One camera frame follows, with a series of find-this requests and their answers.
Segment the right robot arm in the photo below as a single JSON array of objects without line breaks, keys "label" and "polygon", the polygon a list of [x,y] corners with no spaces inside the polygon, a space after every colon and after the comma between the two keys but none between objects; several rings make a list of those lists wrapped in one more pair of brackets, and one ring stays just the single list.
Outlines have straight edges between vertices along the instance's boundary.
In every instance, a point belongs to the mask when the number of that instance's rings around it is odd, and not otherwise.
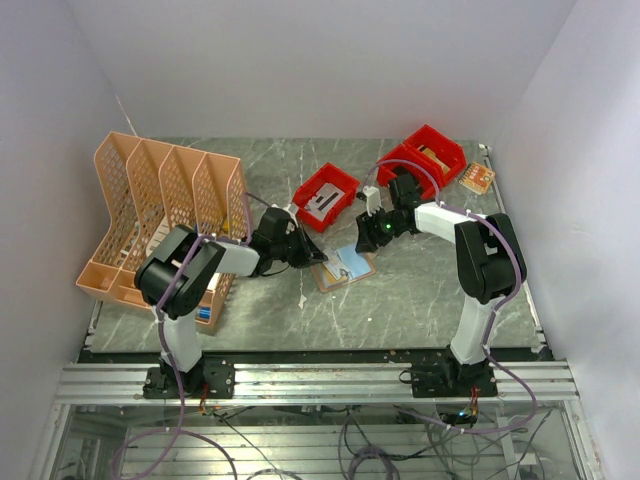
[{"label": "right robot arm", "polygon": [[389,182],[393,208],[382,206],[378,188],[364,186],[357,197],[366,211],[356,217],[358,253],[374,253],[404,233],[425,233],[455,247],[457,278],[464,305],[455,335],[442,356],[412,365],[408,376],[416,398],[465,394],[493,396],[492,330],[498,310],[520,290],[526,264],[510,218],[456,210],[425,201],[409,174]]}]

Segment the magnetic stripe card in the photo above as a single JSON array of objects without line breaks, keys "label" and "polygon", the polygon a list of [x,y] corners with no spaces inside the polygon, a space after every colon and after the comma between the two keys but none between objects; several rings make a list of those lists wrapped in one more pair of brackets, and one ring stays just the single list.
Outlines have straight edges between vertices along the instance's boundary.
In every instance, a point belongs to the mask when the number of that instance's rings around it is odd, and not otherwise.
[{"label": "magnetic stripe card", "polygon": [[338,252],[335,249],[327,249],[324,253],[327,255],[328,260],[323,263],[323,266],[329,274],[336,280],[347,278],[350,270],[341,260]]}]

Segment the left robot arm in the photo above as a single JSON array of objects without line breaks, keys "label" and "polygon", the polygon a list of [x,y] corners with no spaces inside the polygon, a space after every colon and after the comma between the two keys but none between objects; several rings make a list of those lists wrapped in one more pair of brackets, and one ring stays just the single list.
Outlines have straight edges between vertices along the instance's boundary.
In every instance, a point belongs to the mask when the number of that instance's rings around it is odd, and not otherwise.
[{"label": "left robot arm", "polygon": [[200,234],[185,225],[173,228],[134,276],[161,343],[159,365],[148,370],[143,397],[233,396],[234,367],[205,357],[195,325],[195,311],[215,275],[259,278],[275,261],[303,269],[326,260],[293,214],[276,206],[266,209],[256,231],[244,240]]}]

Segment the red bin with cards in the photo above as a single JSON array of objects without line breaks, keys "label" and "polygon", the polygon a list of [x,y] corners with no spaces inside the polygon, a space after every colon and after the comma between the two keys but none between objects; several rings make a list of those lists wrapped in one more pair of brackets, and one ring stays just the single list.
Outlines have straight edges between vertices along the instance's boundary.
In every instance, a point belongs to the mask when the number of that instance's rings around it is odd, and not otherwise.
[{"label": "red bin with cards", "polygon": [[326,163],[295,192],[292,203],[297,207],[296,216],[323,233],[353,203],[358,187],[357,179]]}]

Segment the white credit card stack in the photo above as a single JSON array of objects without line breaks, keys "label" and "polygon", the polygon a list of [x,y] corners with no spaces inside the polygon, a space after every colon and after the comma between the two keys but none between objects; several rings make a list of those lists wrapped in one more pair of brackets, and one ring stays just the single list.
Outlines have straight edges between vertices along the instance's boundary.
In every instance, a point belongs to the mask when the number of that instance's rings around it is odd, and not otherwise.
[{"label": "white credit card stack", "polygon": [[307,202],[304,210],[313,218],[323,221],[345,192],[332,183],[325,183]]}]

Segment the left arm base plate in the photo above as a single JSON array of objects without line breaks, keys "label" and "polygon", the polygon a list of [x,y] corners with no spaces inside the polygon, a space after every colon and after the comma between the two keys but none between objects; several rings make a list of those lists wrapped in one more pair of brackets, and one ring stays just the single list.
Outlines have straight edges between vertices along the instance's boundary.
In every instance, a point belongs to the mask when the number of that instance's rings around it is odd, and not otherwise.
[{"label": "left arm base plate", "polygon": [[[201,359],[189,372],[180,372],[185,398],[231,399],[235,368],[221,359]],[[177,377],[172,367],[161,361],[147,371],[142,389],[145,399],[179,399]]]}]

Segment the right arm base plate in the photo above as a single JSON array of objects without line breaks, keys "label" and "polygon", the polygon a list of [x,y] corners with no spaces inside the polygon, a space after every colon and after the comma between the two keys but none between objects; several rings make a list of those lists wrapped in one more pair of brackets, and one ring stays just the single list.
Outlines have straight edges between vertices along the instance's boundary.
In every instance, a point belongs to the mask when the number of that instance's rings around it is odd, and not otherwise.
[{"label": "right arm base plate", "polygon": [[498,389],[493,369],[487,362],[458,365],[456,362],[412,364],[398,377],[411,387],[414,398],[496,397]]}]

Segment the brown leather card holder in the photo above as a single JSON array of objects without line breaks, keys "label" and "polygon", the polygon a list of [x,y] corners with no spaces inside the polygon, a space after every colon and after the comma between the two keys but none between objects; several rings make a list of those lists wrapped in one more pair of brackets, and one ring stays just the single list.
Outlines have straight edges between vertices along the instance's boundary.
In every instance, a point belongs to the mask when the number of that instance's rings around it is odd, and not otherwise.
[{"label": "brown leather card holder", "polygon": [[326,261],[311,267],[316,284],[323,293],[345,287],[376,273],[371,258],[366,253],[357,253],[355,243],[328,249],[325,255]]}]

